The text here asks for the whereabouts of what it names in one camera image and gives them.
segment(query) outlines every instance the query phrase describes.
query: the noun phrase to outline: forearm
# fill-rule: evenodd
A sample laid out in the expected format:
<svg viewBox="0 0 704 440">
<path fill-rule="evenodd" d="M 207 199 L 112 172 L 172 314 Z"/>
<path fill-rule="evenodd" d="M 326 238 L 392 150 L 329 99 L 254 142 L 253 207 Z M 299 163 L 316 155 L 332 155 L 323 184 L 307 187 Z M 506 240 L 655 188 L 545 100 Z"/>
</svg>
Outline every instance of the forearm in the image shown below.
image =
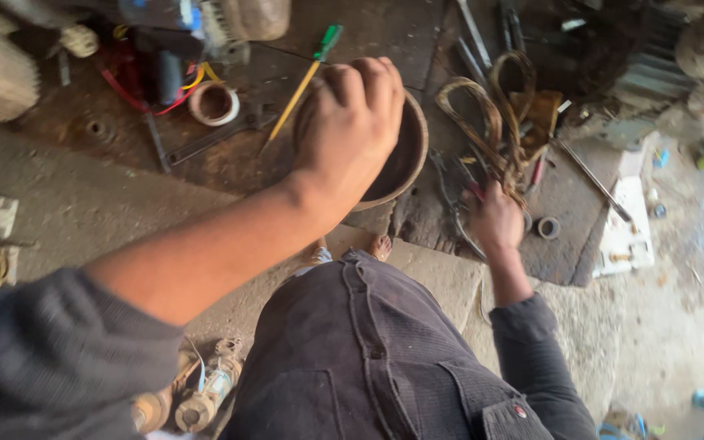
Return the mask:
<svg viewBox="0 0 704 440">
<path fill-rule="evenodd" d="M 494 303 L 506 307 L 533 297 L 534 292 L 515 248 L 489 251 L 491 278 L 494 282 Z"/>
<path fill-rule="evenodd" d="M 184 325 L 338 223 L 338 209 L 323 210 L 307 181 L 293 173 L 198 222 L 105 255 L 85 270 L 143 312 Z"/>
<path fill-rule="evenodd" d="M 577 395 L 553 333 L 555 317 L 535 295 L 491 313 L 502 377 L 526 395 L 556 440 L 592 439 L 594 421 Z"/>
</svg>

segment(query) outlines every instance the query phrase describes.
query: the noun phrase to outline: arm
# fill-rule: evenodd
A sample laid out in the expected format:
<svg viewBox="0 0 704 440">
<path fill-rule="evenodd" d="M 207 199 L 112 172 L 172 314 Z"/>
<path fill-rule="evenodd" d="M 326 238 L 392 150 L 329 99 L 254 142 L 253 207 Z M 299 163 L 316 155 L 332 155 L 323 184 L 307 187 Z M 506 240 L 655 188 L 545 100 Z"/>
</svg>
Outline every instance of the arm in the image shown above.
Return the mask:
<svg viewBox="0 0 704 440">
<path fill-rule="evenodd" d="M 520 259 L 523 213 L 498 182 L 488 185 L 485 204 L 473 212 L 472 226 L 488 256 L 494 283 L 491 322 L 504 380 L 526 395 L 557 440 L 596 438 L 594 421 L 577 395 L 553 336 L 553 312 L 534 294 Z"/>
<path fill-rule="evenodd" d="M 207 218 L 105 255 L 91 277 L 136 308 L 184 325 L 230 290 L 335 227 L 393 150 L 404 87 L 386 58 L 332 66 L 292 173 Z"/>
</svg>

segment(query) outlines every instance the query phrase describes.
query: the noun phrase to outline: hand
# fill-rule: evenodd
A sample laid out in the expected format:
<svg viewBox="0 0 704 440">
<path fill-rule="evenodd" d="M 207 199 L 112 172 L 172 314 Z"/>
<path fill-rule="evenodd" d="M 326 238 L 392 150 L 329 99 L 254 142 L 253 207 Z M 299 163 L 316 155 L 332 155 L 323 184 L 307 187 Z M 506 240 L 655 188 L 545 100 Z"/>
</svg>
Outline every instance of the hand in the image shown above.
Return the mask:
<svg viewBox="0 0 704 440">
<path fill-rule="evenodd" d="M 360 201 L 396 145 L 404 85 L 385 57 L 333 65 L 322 76 L 312 81 L 310 119 L 296 127 L 293 175 L 302 177 L 303 188 L 318 196 L 326 213 L 343 216 Z"/>
<path fill-rule="evenodd" d="M 472 203 L 467 201 L 467 205 L 472 231 L 490 262 L 517 254 L 523 240 L 523 212 L 512 197 L 502 192 L 499 182 L 488 183 L 483 204 L 472 196 Z"/>
</svg>

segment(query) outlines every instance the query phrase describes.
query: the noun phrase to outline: dusty floor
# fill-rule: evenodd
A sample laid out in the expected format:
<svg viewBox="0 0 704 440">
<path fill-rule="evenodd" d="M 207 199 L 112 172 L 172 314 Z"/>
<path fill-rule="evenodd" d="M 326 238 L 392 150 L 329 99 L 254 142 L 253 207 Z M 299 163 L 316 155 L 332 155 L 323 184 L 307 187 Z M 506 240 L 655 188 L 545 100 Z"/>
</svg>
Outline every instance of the dusty floor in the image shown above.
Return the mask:
<svg viewBox="0 0 704 440">
<path fill-rule="evenodd" d="M 665 424 L 665 439 L 699 438 L 704 415 L 691 411 L 691 393 L 704 388 L 704 176 L 689 153 L 672 148 L 662 170 L 644 170 L 667 205 L 651 222 L 657 263 L 631 275 L 596 280 L 588 288 L 534 286 L 559 319 L 559 341 L 580 394 L 599 419 L 611 401 Z M 0 134 L 0 194 L 20 199 L 13 238 L 22 250 L 20 278 L 33 279 L 230 203 L 229 196 L 105 165 Z M 364 246 L 370 236 L 339 226 L 331 251 Z M 242 337 L 250 346 L 260 308 L 300 255 L 270 268 L 195 319 L 199 341 Z M 396 242 L 390 263 L 425 284 L 472 345 L 497 370 L 486 266 Z"/>
</svg>

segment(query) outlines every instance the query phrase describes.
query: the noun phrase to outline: yellow wire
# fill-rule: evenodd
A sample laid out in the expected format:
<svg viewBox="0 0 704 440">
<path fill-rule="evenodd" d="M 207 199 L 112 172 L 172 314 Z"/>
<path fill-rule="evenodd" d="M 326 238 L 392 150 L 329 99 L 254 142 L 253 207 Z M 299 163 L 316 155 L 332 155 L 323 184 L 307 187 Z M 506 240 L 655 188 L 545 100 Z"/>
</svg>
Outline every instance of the yellow wire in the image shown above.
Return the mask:
<svg viewBox="0 0 704 440">
<path fill-rule="evenodd" d="M 218 76 L 216 76 L 216 73 L 213 72 L 213 69 L 210 68 L 210 64 L 207 61 L 202 62 L 202 68 L 205 69 L 205 71 L 208 74 L 208 76 L 210 77 L 210 79 L 212 79 L 218 83 L 224 82 L 224 81 L 221 81 Z"/>
<path fill-rule="evenodd" d="M 112 37 L 116 40 L 121 40 L 127 34 L 127 31 L 129 31 L 129 26 L 126 24 L 119 24 L 113 28 Z"/>
<path fill-rule="evenodd" d="M 202 67 L 197 67 L 197 77 L 195 78 L 194 82 L 190 85 L 185 85 L 181 88 L 184 90 L 187 90 L 189 88 L 192 88 L 192 87 L 200 84 L 200 82 L 202 81 L 202 75 L 205 75 L 205 69 L 203 69 Z"/>
</svg>

